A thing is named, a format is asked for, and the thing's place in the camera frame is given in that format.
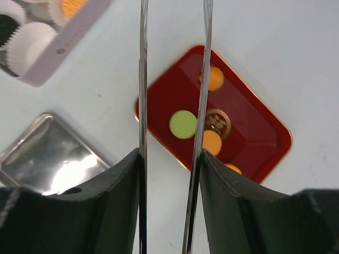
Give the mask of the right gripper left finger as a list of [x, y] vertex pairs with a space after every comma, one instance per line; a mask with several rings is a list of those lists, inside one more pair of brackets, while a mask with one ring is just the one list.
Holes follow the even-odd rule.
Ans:
[[132, 253], [139, 151], [61, 195], [1, 188], [1, 253]]

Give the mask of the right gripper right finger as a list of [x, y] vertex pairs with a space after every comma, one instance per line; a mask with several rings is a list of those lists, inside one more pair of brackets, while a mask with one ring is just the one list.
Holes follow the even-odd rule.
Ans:
[[211, 253], [338, 253], [336, 189], [287, 195], [194, 150], [183, 253], [192, 253], [198, 197]]

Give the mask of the orange round cookie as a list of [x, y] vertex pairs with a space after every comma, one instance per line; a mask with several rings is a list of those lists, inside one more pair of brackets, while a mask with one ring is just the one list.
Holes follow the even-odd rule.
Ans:
[[86, 0], [62, 0], [61, 8], [65, 16], [70, 19], [85, 2]]
[[205, 130], [203, 133], [202, 147], [208, 150], [212, 155], [217, 156], [222, 147], [221, 137], [213, 130]]

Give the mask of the metal tongs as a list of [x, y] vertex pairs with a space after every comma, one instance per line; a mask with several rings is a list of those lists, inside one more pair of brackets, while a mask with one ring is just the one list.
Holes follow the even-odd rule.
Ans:
[[[194, 138], [193, 159], [190, 173], [188, 204], [186, 208], [182, 253], [193, 252], [195, 214], [200, 180], [202, 144], [208, 88], [210, 80], [210, 57], [212, 39], [213, 1], [203, 2], [206, 45], [203, 55], [202, 83], [200, 87], [197, 127]], [[140, 2], [139, 28], [139, 252], [147, 252], [147, 17], [148, 1]]]

